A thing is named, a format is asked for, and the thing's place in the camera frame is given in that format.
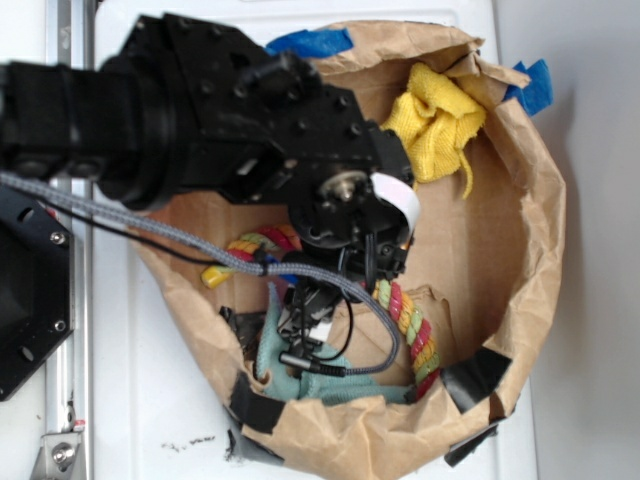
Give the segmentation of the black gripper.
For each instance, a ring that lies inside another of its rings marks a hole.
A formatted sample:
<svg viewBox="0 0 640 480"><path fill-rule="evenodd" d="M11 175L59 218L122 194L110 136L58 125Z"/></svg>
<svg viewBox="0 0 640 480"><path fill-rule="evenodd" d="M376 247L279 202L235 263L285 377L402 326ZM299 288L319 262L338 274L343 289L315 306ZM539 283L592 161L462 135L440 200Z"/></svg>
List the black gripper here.
<svg viewBox="0 0 640 480"><path fill-rule="evenodd" d="M369 174L342 171L318 187L309 208L290 207L302 250L284 256L364 284L393 281L404 273L416 225L410 162L390 130L373 134L382 166Z"/></svg>

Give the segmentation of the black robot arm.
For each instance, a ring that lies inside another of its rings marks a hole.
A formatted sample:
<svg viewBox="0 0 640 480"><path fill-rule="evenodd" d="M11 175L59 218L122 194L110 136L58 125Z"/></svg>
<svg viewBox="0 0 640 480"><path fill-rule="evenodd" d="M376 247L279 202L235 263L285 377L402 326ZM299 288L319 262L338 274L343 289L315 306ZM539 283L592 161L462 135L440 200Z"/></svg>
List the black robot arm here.
<svg viewBox="0 0 640 480"><path fill-rule="evenodd" d="M285 206L301 244L282 263L265 250L210 255L234 272L315 279L322 312L356 283L404 272L420 210L400 140L352 91L292 51L171 14L139 18L96 71L2 66L2 183L53 200L60 176L94 181L132 211L204 191Z"/></svg>

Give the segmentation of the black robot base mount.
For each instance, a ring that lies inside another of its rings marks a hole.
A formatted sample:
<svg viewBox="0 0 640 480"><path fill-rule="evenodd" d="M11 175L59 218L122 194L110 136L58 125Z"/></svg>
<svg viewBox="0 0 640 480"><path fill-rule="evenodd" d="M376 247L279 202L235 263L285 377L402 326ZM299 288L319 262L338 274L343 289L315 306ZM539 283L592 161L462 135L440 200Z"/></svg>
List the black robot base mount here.
<svg viewBox="0 0 640 480"><path fill-rule="evenodd" d="M1 188L1 400L71 333L72 234L39 202Z"/></svg>

